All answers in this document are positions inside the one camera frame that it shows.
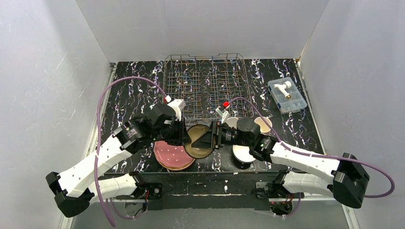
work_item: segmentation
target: pink plate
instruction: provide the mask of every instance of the pink plate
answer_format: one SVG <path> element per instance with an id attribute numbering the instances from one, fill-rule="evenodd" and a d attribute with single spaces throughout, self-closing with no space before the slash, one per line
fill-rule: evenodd
<path id="1" fill-rule="evenodd" d="M 167 167 L 181 168 L 194 160 L 183 146 L 170 146 L 164 141 L 156 142 L 153 152 L 157 161 Z"/>

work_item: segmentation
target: white wall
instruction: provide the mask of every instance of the white wall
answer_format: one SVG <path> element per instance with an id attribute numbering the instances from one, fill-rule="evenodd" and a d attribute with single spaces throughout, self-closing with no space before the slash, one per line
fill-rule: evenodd
<path id="1" fill-rule="evenodd" d="M 0 3 L 0 228 L 59 226 L 45 176 L 83 158 L 108 72 L 74 0 Z"/>
<path id="2" fill-rule="evenodd" d="M 329 0 L 76 0 L 110 62 L 299 58 Z"/>
<path id="3" fill-rule="evenodd" d="M 386 198 L 365 199 L 361 228 L 404 228 L 405 2 L 331 0 L 301 67 L 326 151 L 352 153 L 396 181 Z M 389 182 L 368 169 L 368 194 Z"/>

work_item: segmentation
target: cable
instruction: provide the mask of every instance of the cable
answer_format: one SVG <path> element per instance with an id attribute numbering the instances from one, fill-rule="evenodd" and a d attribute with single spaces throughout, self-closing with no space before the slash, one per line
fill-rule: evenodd
<path id="1" fill-rule="evenodd" d="M 290 194 L 287 195 L 287 198 L 283 203 L 286 203 L 289 198 L 290 198 Z"/>
<path id="2" fill-rule="evenodd" d="M 137 214 L 138 214 L 138 212 L 139 212 L 139 210 L 138 210 L 138 212 L 137 212 L 134 216 L 124 216 L 124 215 L 122 215 L 121 213 L 119 213 L 118 210 L 115 208 L 112 198 L 110 198 L 110 202 L 111 202 L 111 206 L 113 207 L 114 212 L 115 212 L 119 217 L 121 217 L 121 218 L 123 218 L 123 219 L 136 219 L 136 218 L 138 218 L 138 217 L 141 217 L 141 216 L 143 215 L 143 213 L 146 212 L 146 211 L 144 211 L 144 212 L 142 212 L 142 214 L 140 214 L 139 216 L 137 216 Z"/>
<path id="3" fill-rule="evenodd" d="M 141 210 L 143 210 L 143 208 L 140 208 L 140 209 L 135 213 L 134 217 L 136 217 L 137 214 L 138 214 Z"/>
<path id="4" fill-rule="evenodd" d="M 291 194 L 291 199 L 290 199 L 289 203 L 291 203 L 293 198 L 294 198 L 294 194 Z"/>
<path id="5" fill-rule="evenodd" d="M 303 152 L 300 152 L 300 151 L 297 151 L 297 150 L 291 150 L 291 148 L 288 147 L 287 145 L 285 145 L 284 142 L 281 140 L 281 138 L 278 135 L 277 131 L 269 123 L 267 123 L 265 121 L 264 117 L 261 115 L 261 113 L 258 111 L 258 109 L 252 104 L 252 102 L 250 102 L 249 100 L 239 96 L 239 97 L 231 99 L 231 101 L 229 101 L 229 104 L 231 104 L 233 101 L 235 101 L 237 99 L 242 99 L 242 100 L 246 101 L 254 109 L 254 111 L 256 111 L 256 113 L 260 116 L 260 118 L 262 118 L 263 122 L 274 132 L 274 134 L 276 135 L 277 140 L 281 143 L 281 145 L 285 149 L 287 149 L 287 150 L 289 150 L 289 151 L 291 151 L 293 153 L 303 155 L 303 156 L 312 156 L 312 157 L 318 157 L 318 158 L 327 158 L 327 159 L 335 159 L 335 160 L 340 160 L 340 161 L 350 161 L 350 162 L 354 162 L 354 163 L 359 163 L 361 165 L 364 165 L 364 166 L 370 167 L 370 168 L 372 168 L 374 170 L 377 170 L 378 172 L 382 173 L 385 177 L 388 178 L 388 180 L 391 183 L 391 188 L 387 192 L 385 192 L 383 194 L 379 194 L 379 195 L 364 195 L 364 197 L 366 197 L 366 198 L 381 198 L 381 197 L 386 197 L 386 196 L 390 195 L 394 191 L 395 182 L 394 182 L 393 178 L 387 172 L 385 172 L 384 170 L 382 170 L 382 169 L 380 169 L 380 168 L 378 168 L 378 167 L 376 167 L 376 166 L 374 166 L 372 164 L 369 164 L 367 162 L 363 162 L 363 161 L 359 161 L 359 160 L 355 160 L 355 159 L 351 159 L 351 158 L 345 158 L 345 157 L 341 157 L 341 156 L 308 154 L 308 153 L 303 153 Z"/>
<path id="6" fill-rule="evenodd" d="M 146 204 L 146 206 L 148 206 L 148 197 L 149 197 L 149 190 L 148 190 L 148 192 L 146 193 L 146 197 L 145 197 L 145 204 Z"/>
<path id="7" fill-rule="evenodd" d="M 94 159 L 94 182 L 96 185 L 96 191 L 97 191 L 97 195 L 98 195 L 98 199 L 100 201 L 101 207 L 103 208 L 103 212 L 106 215 L 109 223 L 111 224 L 111 226 L 115 227 L 116 223 L 114 220 L 113 215 L 111 214 L 111 210 L 108 207 L 108 204 L 104 203 L 103 197 L 101 195 L 101 191 L 100 191 L 100 185 L 98 183 L 98 154 L 100 153 L 100 146 L 101 146 L 101 120 L 100 120 L 100 109 L 101 109 L 101 103 L 103 102 L 103 98 L 104 95 L 106 94 L 106 92 L 110 89 L 110 87 L 112 87 L 113 85 L 124 81 L 124 80 L 131 80 L 131 79 L 138 79 L 138 80 L 144 80 L 154 86 L 157 87 L 157 89 L 163 94 L 163 97 L 166 98 L 166 93 L 163 91 L 163 89 L 155 82 L 153 82 L 150 79 L 146 79 L 146 78 L 142 78 L 142 77 L 138 77 L 138 76 L 130 76 L 130 77 L 124 77 L 121 79 L 118 79 L 112 83 L 110 83 L 109 85 L 107 85 L 107 87 L 104 88 L 103 92 L 100 95 L 100 98 L 98 99 L 98 104 L 97 104 L 97 112 L 96 112 L 96 116 L 97 116 L 97 135 L 98 135 L 98 139 L 97 139 L 97 147 L 96 147 L 96 157 Z"/>
<path id="8" fill-rule="evenodd" d="M 300 203 L 301 203 L 301 193 L 298 194 L 298 203 L 297 203 L 297 206 L 295 206 L 294 210 L 292 210 L 292 212 L 291 212 L 290 214 L 288 214 L 288 215 L 279 216 L 279 215 L 275 215 L 274 213 L 273 213 L 273 214 L 270 214 L 270 213 L 267 213 L 267 212 L 256 211 L 256 210 L 254 210 L 254 209 L 251 209 L 251 211 L 254 211 L 254 212 L 257 212 L 257 213 L 260 213 L 260 214 L 263 214 L 263 215 L 267 215 L 267 216 L 278 216 L 278 217 L 283 217 L 283 216 L 285 216 L 285 217 L 290 217 L 290 216 L 292 216 L 294 213 L 297 212 L 297 209 L 299 208 Z"/>

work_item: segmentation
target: metal dish rack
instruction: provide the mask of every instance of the metal dish rack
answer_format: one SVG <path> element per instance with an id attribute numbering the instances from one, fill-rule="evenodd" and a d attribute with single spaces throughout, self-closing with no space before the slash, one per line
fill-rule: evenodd
<path id="1" fill-rule="evenodd" d="M 185 100 L 182 115 L 187 126 L 220 119 L 215 109 L 237 96 L 251 101 L 245 62 L 238 53 L 170 55 L 164 63 L 163 89 L 171 98 Z M 231 117 L 253 116 L 243 100 L 236 100 L 229 113 Z"/>

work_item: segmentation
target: plastic container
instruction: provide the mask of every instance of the plastic container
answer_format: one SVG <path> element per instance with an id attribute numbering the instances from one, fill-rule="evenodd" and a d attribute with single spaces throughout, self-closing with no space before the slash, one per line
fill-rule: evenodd
<path id="1" fill-rule="evenodd" d="M 290 81 L 291 83 L 291 87 L 286 89 L 291 98 L 286 98 L 286 96 L 283 95 L 279 89 L 274 87 L 275 84 L 284 84 L 286 81 Z M 298 112 L 307 107 L 307 102 L 305 101 L 304 97 L 302 97 L 297 86 L 290 77 L 271 80 L 267 83 L 267 85 L 271 96 L 276 101 L 277 107 L 282 114 Z"/>

